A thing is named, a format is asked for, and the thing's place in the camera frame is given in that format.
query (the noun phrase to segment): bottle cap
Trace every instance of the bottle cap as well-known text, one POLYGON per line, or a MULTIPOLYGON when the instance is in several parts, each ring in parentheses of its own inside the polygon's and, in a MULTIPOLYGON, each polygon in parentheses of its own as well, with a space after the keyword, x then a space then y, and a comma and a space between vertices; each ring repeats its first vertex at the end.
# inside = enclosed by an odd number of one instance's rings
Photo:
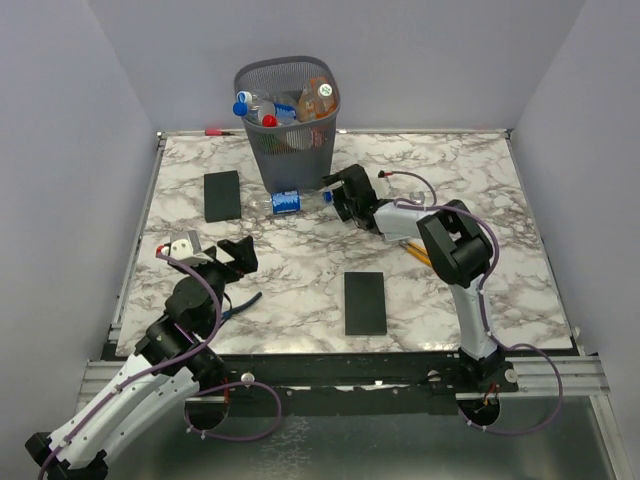
POLYGON ((238 92, 238 95, 236 95, 236 100, 238 100, 241 103, 251 103, 251 100, 253 100, 253 95, 251 95, 251 92, 242 90, 238 92))
POLYGON ((318 88, 318 95, 320 95, 321 97, 330 97, 332 93, 333 88, 331 88, 331 85, 329 85, 328 83, 323 83, 318 88))
POLYGON ((249 113, 249 107, 246 103, 236 102, 233 104, 233 113, 235 113, 239 117, 244 117, 247 113, 249 113))
POLYGON ((278 126, 278 120, 273 115, 265 115, 264 118, 262 119, 262 126, 263 127, 277 127, 278 126))

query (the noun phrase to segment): red bottle cap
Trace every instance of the red bottle cap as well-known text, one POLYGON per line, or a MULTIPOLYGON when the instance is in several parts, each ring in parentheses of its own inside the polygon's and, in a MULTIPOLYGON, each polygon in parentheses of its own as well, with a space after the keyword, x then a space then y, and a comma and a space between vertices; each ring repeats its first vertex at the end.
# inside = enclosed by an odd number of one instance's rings
POLYGON ((278 126, 278 120, 276 120, 276 117, 274 117, 273 115, 265 115, 264 118, 262 119, 262 126, 263 127, 277 127, 278 126))

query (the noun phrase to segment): blue bottle cap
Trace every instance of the blue bottle cap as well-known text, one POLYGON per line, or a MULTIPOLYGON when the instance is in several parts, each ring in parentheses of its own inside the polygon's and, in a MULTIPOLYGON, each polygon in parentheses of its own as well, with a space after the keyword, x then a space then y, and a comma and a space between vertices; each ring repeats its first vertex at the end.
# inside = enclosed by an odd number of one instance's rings
POLYGON ((249 112, 249 107, 246 103, 236 102, 233 104, 233 113, 239 117, 244 117, 249 112))

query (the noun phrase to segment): bottle label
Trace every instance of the bottle label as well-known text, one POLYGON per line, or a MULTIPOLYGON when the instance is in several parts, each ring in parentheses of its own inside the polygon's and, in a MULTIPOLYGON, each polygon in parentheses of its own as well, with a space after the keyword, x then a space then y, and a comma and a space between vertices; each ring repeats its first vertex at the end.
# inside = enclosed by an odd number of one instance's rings
POLYGON ((292 213, 300 211, 300 194, 297 190, 290 192, 274 193, 271 195, 273 213, 292 213))
POLYGON ((274 103, 274 107, 276 107, 276 117, 287 117, 287 118, 296 118, 296 109, 290 107, 289 105, 283 105, 282 103, 274 103))

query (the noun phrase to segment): mesh wastebasket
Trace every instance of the mesh wastebasket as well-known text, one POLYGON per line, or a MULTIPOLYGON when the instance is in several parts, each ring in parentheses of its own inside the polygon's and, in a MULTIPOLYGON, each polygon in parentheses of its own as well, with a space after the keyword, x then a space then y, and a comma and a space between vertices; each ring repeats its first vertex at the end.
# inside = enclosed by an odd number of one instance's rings
POLYGON ((262 127, 242 119, 256 157, 262 182, 269 193, 317 190, 331 170, 340 93, 327 65, 313 57, 284 57, 247 65, 234 79, 236 93, 257 89, 283 92, 299 100, 315 77, 325 77, 335 96, 336 109, 324 118, 286 127, 262 127))

